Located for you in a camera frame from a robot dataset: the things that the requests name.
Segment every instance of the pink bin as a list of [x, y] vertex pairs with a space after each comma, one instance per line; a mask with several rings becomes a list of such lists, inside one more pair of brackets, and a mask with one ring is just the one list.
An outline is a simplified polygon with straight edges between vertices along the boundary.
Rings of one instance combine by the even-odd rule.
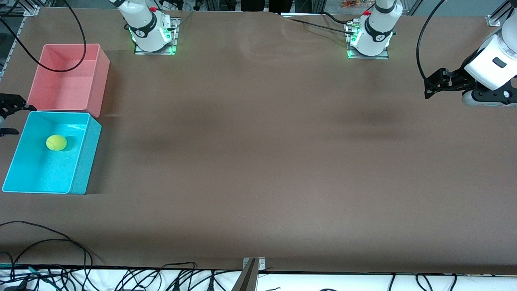
[[[84, 45], [45, 45], [39, 62], [57, 70], [75, 66], [83, 56]], [[28, 103], [41, 111], [88, 112], [100, 116], [110, 60], [97, 43], [86, 45], [84, 61], [69, 72], [36, 69]]]

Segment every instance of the plastic storage bin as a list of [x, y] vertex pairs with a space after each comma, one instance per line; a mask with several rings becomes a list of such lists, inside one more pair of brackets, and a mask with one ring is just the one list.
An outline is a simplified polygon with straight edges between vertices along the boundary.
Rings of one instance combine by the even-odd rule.
[[[84, 194], [101, 125], [88, 113], [29, 113], [2, 190], [17, 193]], [[64, 150], [47, 148], [51, 135], [67, 139]]]
[[[83, 56], [84, 45], [45, 45], [39, 61], [53, 69], [75, 66]], [[69, 72], [36, 69], [27, 102], [43, 111], [88, 112], [100, 116], [110, 60], [96, 43], [86, 45], [84, 61]]]

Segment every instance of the tennis ball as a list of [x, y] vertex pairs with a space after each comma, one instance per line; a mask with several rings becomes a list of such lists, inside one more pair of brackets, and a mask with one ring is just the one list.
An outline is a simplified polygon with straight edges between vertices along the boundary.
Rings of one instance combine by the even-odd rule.
[[62, 151], [66, 144], [66, 138], [62, 135], [51, 135], [47, 138], [47, 148], [51, 151]]

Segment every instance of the blue bin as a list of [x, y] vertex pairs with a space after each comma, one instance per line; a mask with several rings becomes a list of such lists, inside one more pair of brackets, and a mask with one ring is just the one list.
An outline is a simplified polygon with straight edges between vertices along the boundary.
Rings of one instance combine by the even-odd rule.
[[[84, 194], [101, 126], [89, 113], [29, 113], [2, 187], [4, 192]], [[51, 135], [62, 135], [67, 146], [51, 151]]]

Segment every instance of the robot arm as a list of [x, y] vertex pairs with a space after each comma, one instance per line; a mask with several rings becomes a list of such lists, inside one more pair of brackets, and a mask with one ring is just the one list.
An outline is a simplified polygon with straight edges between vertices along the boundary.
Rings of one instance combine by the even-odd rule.
[[429, 76], [424, 82], [425, 98], [441, 91], [463, 91], [466, 105], [517, 106], [517, 90], [511, 85], [517, 76], [516, 32], [514, 14], [458, 70], [441, 68]]
[[156, 9], [151, 10], [145, 0], [110, 0], [129, 25], [133, 41], [142, 50], [155, 52], [171, 38], [171, 17]]
[[381, 54], [389, 45], [393, 28], [402, 15], [400, 0], [377, 0], [370, 15], [358, 19], [360, 32], [351, 45], [367, 56]]

